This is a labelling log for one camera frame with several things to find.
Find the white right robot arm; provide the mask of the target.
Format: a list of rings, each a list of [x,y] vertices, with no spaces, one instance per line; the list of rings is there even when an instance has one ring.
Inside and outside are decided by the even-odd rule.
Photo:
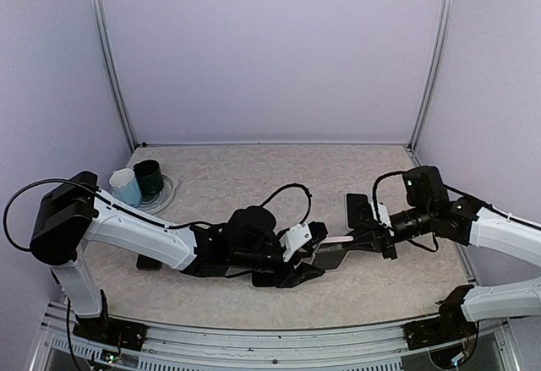
[[[540,225],[497,210],[493,205],[444,184],[435,166],[400,171],[409,210],[387,215],[377,194],[363,197],[350,211],[350,241],[345,250],[364,250],[396,259],[396,244],[413,243],[426,234],[464,246],[488,248],[540,265]],[[441,302],[432,325],[442,341],[452,339],[465,324],[480,320],[538,316],[540,280],[498,286],[458,286]]]

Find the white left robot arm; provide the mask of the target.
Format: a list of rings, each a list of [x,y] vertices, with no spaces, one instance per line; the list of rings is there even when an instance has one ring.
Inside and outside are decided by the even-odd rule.
[[[100,341],[112,340],[118,323],[107,314],[82,242],[122,248],[188,276],[250,275],[261,287],[291,288],[324,273],[303,260],[327,236],[322,222],[303,221],[278,232],[271,212],[252,205],[235,210],[225,223],[175,224],[126,205],[96,182],[96,174],[87,171],[57,180],[57,188],[41,200],[30,252],[51,266],[76,316]]]

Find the purple edged dark phone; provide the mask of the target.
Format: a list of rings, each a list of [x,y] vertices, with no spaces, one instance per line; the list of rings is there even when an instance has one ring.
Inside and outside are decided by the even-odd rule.
[[[336,270],[347,257],[348,251],[340,243],[321,244],[313,254],[311,265],[324,270]]]

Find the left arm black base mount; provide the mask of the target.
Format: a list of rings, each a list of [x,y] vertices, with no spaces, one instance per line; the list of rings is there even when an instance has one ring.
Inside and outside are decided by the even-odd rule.
[[[89,341],[115,346],[118,350],[142,350],[148,326],[140,322],[111,317],[108,313],[107,297],[101,294],[101,312],[90,318],[75,315],[74,334]]]

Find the pink phone case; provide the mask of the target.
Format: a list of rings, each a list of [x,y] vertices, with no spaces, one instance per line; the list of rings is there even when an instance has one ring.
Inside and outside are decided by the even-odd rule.
[[[320,242],[321,245],[324,244],[336,244],[336,243],[350,243],[353,240],[353,236],[332,236],[326,237]]]

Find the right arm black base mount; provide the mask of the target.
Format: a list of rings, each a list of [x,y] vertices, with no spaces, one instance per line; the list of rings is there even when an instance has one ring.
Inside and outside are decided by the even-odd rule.
[[[412,321],[404,324],[404,334],[409,350],[436,346],[456,341],[478,333],[476,322],[466,320],[461,305],[473,285],[456,287],[440,302],[435,318]]]

